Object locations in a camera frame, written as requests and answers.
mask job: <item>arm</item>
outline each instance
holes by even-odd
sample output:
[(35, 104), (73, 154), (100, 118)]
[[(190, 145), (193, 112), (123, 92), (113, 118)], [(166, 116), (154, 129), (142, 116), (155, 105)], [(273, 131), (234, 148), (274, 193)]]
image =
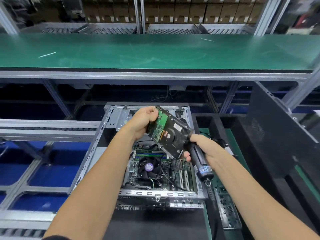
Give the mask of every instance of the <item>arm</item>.
[(158, 117), (154, 106), (140, 109), (115, 135), (106, 151), (59, 209), (44, 237), (102, 239), (111, 220), (134, 141)]
[[(320, 237), (279, 204), (225, 149), (203, 135), (192, 135), (231, 195), (256, 240), (319, 240)], [(190, 161), (190, 153), (184, 156)]]

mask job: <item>hard drive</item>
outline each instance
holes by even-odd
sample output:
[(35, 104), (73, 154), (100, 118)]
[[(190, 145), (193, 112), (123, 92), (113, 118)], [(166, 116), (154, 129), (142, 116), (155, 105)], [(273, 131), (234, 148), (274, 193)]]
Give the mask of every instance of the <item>hard drive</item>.
[(148, 127), (149, 137), (172, 159), (179, 159), (184, 146), (193, 133), (187, 123), (177, 119), (165, 109), (156, 106), (159, 111), (156, 121)]

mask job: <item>pcie slot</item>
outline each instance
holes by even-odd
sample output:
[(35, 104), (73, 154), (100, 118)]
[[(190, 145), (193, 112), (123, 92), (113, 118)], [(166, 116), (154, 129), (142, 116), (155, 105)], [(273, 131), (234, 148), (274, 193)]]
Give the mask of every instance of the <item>pcie slot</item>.
[(184, 171), (184, 178), (185, 178), (186, 190), (190, 191), (190, 188), (189, 188), (189, 177), (188, 177), (188, 171), (187, 170)]
[(180, 188), (184, 189), (184, 187), (183, 187), (183, 176), (182, 176), (182, 170), (179, 170), (179, 176), (180, 176)]

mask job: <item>white tag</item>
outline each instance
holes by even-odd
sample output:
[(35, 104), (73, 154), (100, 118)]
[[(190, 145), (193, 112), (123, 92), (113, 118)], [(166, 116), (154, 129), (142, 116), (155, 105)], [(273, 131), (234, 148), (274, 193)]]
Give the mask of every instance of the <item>white tag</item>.
[(178, 132), (181, 132), (182, 130), (182, 127), (176, 123), (174, 123), (173, 127), (178, 131)]
[(226, 150), (230, 155), (233, 155), (233, 152), (231, 151), (230, 147), (227, 146), (227, 147), (225, 148), (225, 150)]

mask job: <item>conveyor belt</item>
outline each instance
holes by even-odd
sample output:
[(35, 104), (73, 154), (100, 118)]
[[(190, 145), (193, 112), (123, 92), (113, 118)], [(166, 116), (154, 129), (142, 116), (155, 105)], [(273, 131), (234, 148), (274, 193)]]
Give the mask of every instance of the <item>conveyor belt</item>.
[(320, 51), (316, 35), (44, 33), (0, 41), (2, 68), (306, 70)]

